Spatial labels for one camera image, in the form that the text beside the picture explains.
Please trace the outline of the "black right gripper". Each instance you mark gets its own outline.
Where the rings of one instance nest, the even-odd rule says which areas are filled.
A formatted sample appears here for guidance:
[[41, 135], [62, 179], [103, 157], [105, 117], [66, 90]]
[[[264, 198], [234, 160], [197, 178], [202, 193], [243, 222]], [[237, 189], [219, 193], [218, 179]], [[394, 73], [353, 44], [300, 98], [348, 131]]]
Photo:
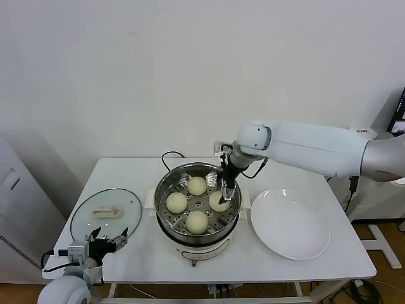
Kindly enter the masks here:
[[221, 204], [231, 202], [235, 193], [235, 180], [239, 169], [232, 162], [221, 164], [222, 173], [217, 175], [217, 188], [221, 194]]

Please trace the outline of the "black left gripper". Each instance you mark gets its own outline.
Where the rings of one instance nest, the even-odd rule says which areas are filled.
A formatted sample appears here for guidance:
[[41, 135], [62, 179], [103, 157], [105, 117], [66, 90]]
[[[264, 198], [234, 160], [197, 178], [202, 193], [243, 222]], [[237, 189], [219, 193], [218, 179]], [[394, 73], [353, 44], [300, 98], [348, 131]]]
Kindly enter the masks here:
[[123, 232], [113, 239], [96, 239], [101, 231], [101, 227], [94, 229], [89, 235], [85, 235], [84, 239], [89, 243], [89, 257], [104, 258], [108, 253], [123, 248], [128, 242], [128, 227]]

